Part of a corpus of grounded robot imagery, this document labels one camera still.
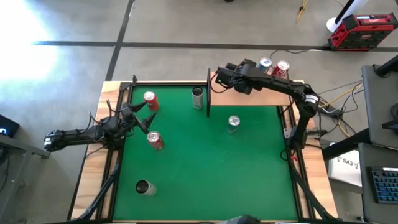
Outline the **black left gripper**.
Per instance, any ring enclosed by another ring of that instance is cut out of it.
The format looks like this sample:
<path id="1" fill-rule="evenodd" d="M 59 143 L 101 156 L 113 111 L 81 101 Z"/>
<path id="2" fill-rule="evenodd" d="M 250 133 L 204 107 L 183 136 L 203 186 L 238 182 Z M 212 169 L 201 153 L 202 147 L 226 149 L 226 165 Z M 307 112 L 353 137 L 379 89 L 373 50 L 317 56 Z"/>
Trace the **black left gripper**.
<path id="1" fill-rule="evenodd" d="M 136 113 L 142 109 L 147 103 L 144 101 L 138 104 L 124 103 L 120 109 L 121 121 L 119 123 L 121 133 L 128 133 L 135 127 L 140 127 L 144 134 L 149 134 L 150 126 L 157 115 L 154 113 L 142 121 L 136 116 Z"/>

